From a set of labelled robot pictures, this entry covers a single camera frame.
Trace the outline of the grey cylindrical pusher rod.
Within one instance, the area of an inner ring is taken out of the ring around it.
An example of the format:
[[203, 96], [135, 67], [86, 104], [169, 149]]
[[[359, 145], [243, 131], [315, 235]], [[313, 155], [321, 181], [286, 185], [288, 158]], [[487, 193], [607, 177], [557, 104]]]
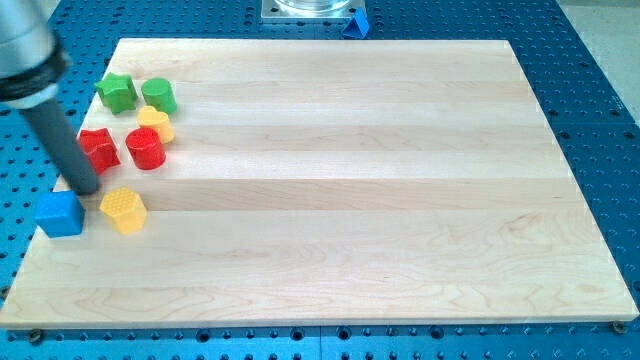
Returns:
[[19, 113], [26, 119], [71, 190], [78, 195], [90, 195], [99, 190], [99, 177], [55, 99], [22, 109]]

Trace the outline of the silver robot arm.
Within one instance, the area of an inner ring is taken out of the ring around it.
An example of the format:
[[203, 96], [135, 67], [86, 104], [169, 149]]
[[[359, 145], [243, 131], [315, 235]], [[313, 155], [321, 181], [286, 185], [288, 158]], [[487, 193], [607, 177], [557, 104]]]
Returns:
[[99, 178], [57, 102], [68, 63], [37, 2], [1, 0], [1, 102], [27, 121], [67, 185], [88, 195]]

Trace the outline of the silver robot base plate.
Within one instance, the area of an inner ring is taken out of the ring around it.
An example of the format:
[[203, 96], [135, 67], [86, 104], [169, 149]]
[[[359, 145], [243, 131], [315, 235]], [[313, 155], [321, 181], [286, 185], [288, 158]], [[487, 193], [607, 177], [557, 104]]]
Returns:
[[262, 0], [260, 15], [267, 21], [345, 19], [359, 8], [365, 0]]

